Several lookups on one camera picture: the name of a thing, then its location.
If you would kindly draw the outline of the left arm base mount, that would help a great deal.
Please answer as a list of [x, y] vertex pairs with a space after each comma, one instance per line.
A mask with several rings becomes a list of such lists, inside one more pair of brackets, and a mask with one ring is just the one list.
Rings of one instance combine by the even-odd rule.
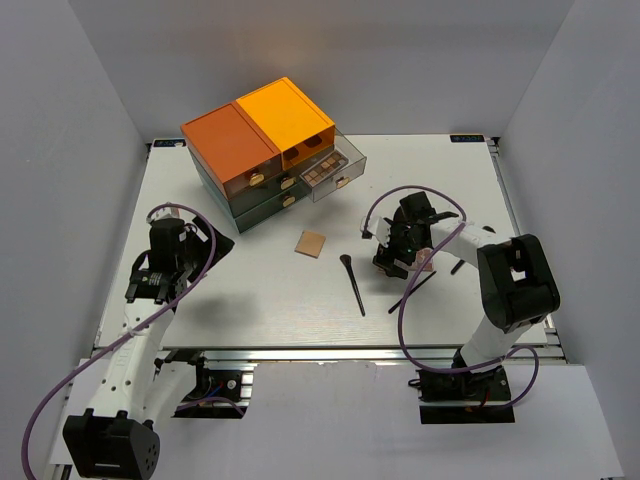
[[244, 372], [240, 369], [214, 367], [202, 350], [177, 349], [154, 361], [156, 374], [166, 364], [186, 363], [194, 375], [194, 388], [179, 403], [174, 418], [241, 419], [247, 410], [242, 386]]

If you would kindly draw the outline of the clear drawer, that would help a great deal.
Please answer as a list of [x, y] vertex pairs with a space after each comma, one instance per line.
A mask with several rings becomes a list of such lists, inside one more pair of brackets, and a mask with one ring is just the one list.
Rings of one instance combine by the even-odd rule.
[[300, 177], [312, 202], [319, 202], [364, 174], [367, 156], [341, 131], [333, 146], [305, 168]]

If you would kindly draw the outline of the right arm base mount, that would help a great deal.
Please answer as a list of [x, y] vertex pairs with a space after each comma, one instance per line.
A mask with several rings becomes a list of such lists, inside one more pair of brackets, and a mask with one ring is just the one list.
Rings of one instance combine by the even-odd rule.
[[423, 425], [512, 424], [515, 415], [502, 366], [458, 375], [418, 370], [407, 384], [418, 393]]

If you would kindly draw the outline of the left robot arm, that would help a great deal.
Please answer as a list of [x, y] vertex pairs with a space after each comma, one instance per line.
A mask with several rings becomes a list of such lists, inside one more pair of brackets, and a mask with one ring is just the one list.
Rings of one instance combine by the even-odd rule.
[[231, 249], [208, 228], [177, 218], [151, 225], [149, 269], [135, 267], [122, 335], [85, 411], [69, 416], [64, 442], [85, 479], [249, 479], [338, 476], [361, 465], [388, 434], [399, 367], [371, 362], [271, 364], [250, 404], [205, 396], [211, 374], [191, 360], [155, 363], [180, 298]]

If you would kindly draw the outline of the brown eyeshadow palette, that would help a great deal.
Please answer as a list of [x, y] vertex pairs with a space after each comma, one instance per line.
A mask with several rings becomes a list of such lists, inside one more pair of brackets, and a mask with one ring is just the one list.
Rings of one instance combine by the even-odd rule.
[[340, 152], [334, 151], [304, 172], [302, 178], [309, 186], [315, 187], [347, 164], [347, 158]]

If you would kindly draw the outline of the peach compact with label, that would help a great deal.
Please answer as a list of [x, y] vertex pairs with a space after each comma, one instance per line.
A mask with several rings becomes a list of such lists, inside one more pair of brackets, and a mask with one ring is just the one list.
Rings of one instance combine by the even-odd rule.
[[434, 270], [433, 261], [426, 259], [431, 255], [431, 248], [424, 248], [416, 253], [415, 260], [407, 267], [408, 271], [432, 272]]

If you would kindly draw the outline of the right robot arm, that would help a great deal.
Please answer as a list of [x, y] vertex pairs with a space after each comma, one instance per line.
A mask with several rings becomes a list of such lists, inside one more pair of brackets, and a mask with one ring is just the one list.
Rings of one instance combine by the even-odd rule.
[[402, 198], [392, 218], [369, 212], [361, 232], [378, 241], [373, 263], [389, 277], [414, 283], [418, 274], [408, 267], [423, 250], [428, 255], [418, 261], [418, 270], [438, 252], [477, 269], [484, 316], [445, 371], [463, 398], [484, 391], [486, 372], [506, 359], [533, 325], [559, 309], [560, 293], [538, 237], [490, 232], [470, 222], [462, 210], [438, 212], [423, 191]]

